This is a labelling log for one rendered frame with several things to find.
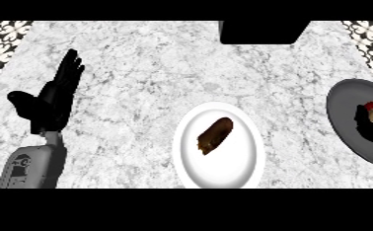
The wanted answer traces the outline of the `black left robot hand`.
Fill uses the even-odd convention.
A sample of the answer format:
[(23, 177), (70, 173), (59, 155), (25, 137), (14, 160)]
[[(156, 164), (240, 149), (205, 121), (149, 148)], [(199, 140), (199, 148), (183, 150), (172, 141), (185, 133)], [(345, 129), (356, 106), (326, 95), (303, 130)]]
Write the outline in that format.
[(31, 122), (32, 134), (62, 131), (65, 128), (82, 70), (81, 58), (70, 49), (63, 56), (54, 79), (44, 85), (39, 95), (32, 96), (22, 91), (7, 94), (17, 116)]

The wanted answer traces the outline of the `brown cupcake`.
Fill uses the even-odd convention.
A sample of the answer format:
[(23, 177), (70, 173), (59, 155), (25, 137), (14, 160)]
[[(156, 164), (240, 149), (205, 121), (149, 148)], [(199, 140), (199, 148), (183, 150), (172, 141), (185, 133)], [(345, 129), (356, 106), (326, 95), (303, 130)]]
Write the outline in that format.
[(221, 144), (233, 129), (233, 121), (228, 117), (219, 118), (197, 137), (197, 149), (206, 155)]

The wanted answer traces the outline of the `white oval plate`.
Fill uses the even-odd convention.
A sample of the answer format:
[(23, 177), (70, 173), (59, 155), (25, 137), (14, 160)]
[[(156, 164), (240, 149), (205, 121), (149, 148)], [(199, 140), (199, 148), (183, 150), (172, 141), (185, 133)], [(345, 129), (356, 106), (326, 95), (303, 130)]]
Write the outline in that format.
[[(218, 147), (203, 155), (196, 139), (222, 117), (233, 121), (231, 132)], [(180, 121), (172, 156), (187, 189), (255, 188), (264, 173), (265, 150), (249, 115), (227, 103), (208, 102), (197, 105)]]

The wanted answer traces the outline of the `grey round pan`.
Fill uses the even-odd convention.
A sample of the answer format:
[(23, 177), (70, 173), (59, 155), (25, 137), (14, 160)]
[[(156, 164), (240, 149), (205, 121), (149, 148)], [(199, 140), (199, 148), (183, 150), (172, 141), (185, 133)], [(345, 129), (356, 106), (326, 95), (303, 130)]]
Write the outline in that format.
[(373, 82), (362, 79), (339, 81), (326, 96), (326, 113), (333, 131), (351, 151), (373, 164), (373, 142), (361, 136), (354, 119), (356, 106), (368, 102), (373, 102)]

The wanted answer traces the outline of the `black appliance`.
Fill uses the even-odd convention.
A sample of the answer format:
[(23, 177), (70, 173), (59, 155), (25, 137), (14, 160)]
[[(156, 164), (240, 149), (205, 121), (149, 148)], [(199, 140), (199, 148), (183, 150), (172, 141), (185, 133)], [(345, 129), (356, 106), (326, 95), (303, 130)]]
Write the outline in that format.
[(309, 21), (219, 21), (222, 44), (292, 44)]

